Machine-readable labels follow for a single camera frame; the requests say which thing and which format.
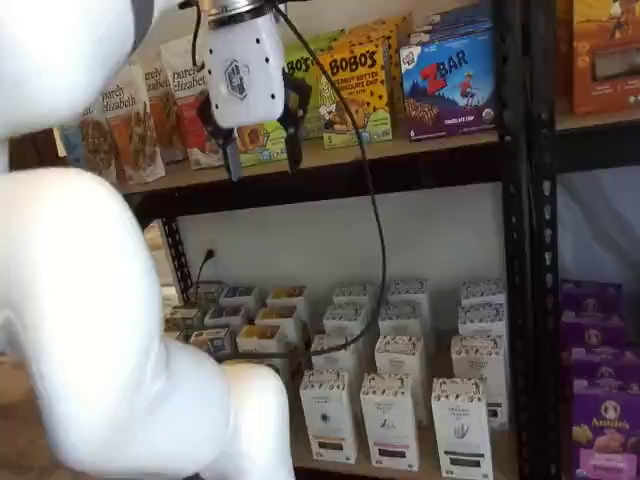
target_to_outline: logo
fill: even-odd
[[[229,93],[238,100],[247,98],[249,88],[249,67],[240,65],[237,60],[231,60],[224,69],[224,78]]]
[[[414,63],[416,63],[416,56],[413,54],[413,52],[407,53],[402,58],[402,64],[406,65],[407,67],[413,66]]]
[[[617,420],[620,416],[620,405],[613,400],[607,400],[600,407],[600,413],[609,421]]]

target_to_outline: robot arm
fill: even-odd
[[[0,173],[8,137],[79,116],[177,3],[4,2]],[[36,170],[0,176],[0,202],[0,350],[25,358],[63,462],[98,476],[293,479],[280,379],[163,338],[154,266],[119,193],[74,169]]]

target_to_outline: purple snack box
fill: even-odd
[[[626,384],[640,382],[640,350],[616,347],[573,347],[571,377]]]
[[[576,380],[572,407],[572,478],[631,480],[640,454],[640,389]]]
[[[565,313],[575,317],[621,317],[622,285],[584,280],[563,280],[560,284],[560,305]]]

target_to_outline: metal shelf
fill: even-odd
[[[249,167],[238,182],[223,169],[193,171],[187,163],[148,185],[123,188],[139,219],[151,221],[223,210],[284,205],[368,193],[356,147],[325,150],[304,142],[302,167],[290,174],[286,162]],[[503,158],[495,132],[410,143],[367,146],[377,193],[451,187],[502,179]]]

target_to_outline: black metal shelving unit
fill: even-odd
[[[553,135],[549,135],[549,129],[553,130],[553,101],[544,103],[543,108],[532,108],[546,90],[538,90],[538,82],[532,82],[528,67],[541,62],[546,51],[528,51],[527,46],[540,33],[531,25],[539,25],[550,17],[548,6],[539,8],[533,0],[531,3],[494,0],[493,3],[500,113],[496,140],[376,158],[371,161],[372,174],[377,193],[501,182],[519,477],[543,479],[557,475],[556,457],[552,453],[559,450],[555,443],[548,448],[541,447],[547,442],[547,436],[540,425],[548,417],[546,406],[555,397],[545,399],[544,405],[539,403],[540,392],[548,385],[543,376],[544,366],[548,366],[552,358],[546,355],[553,349],[553,345],[547,345],[544,351],[539,349],[549,333],[541,328],[540,317],[554,311],[557,298],[550,293],[555,285],[541,281],[548,278],[547,271],[537,268],[538,258],[546,258],[547,250],[552,250],[548,267],[557,270],[555,229],[549,227],[553,232],[550,240],[540,237],[542,225],[555,222],[555,207],[548,218],[545,216],[547,204],[555,198],[554,172],[549,170],[552,162],[548,161],[553,143]],[[253,176],[238,183],[218,181],[132,193],[126,198],[141,225],[162,219],[180,294],[188,300],[193,279],[176,222],[178,217],[366,194],[363,168],[356,161],[301,169],[293,175],[276,172]],[[538,308],[542,298],[549,302],[545,304],[549,308]],[[550,325],[556,328],[555,320]]]

